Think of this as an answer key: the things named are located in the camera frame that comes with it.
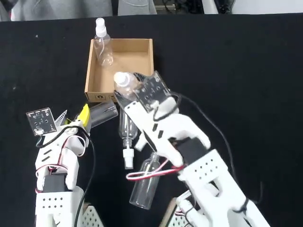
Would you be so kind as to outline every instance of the circuit board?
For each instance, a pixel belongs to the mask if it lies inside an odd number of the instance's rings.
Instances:
[[[27,113],[27,119],[35,136],[57,131],[51,109],[49,107]]]
[[[141,83],[139,87],[134,90],[134,93],[148,113],[154,109],[153,105],[156,102],[161,104],[170,96],[169,89],[157,72],[154,72],[144,83]]]

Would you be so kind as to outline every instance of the table surface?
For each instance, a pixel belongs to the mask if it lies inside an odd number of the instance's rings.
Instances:
[[[113,38],[152,38],[155,69],[169,88],[194,99],[230,142],[240,186],[273,226],[300,219],[303,128],[303,15],[131,16],[106,18]],[[1,226],[32,227],[37,149],[25,113],[50,107],[75,115],[84,84],[94,19],[0,23]],[[229,163],[220,135],[185,101],[181,112],[210,137]],[[91,131],[97,172],[87,195],[107,227],[158,226],[169,201],[185,191],[160,179],[150,211],[128,203],[118,118]],[[149,156],[136,152],[135,168]],[[80,159],[86,187],[92,155]]]

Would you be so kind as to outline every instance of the gray fabric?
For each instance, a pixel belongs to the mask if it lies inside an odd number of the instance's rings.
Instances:
[[[118,16],[157,14],[153,0],[119,0]]]
[[[0,2],[0,21],[10,21],[9,15],[4,9],[4,6]]]
[[[112,16],[111,0],[19,0],[13,20],[50,20]]]

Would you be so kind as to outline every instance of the open cardboard box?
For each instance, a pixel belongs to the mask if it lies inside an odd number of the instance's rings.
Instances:
[[[114,74],[122,72],[139,72],[150,76],[153,74],[152,39],[112,39],[114,63],[102,67],[90,42],[89,64],[86,75],[85,95],[90,102],[106,102],[114,97]]]

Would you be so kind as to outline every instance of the bottle cap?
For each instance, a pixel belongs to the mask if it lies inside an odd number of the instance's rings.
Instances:
[[[98,18],[96,20],[96,35],[98,37],[104,37],[106,34],[105,20],[103,18]]]
[[[130,77],[127,72],[116,72],[114,75],[114,82],[119,87],[126,87],[130,82]]]
[[[134,149],[132,148],[123,149],[123,157],[124,157],[125,169],[133,169]]]

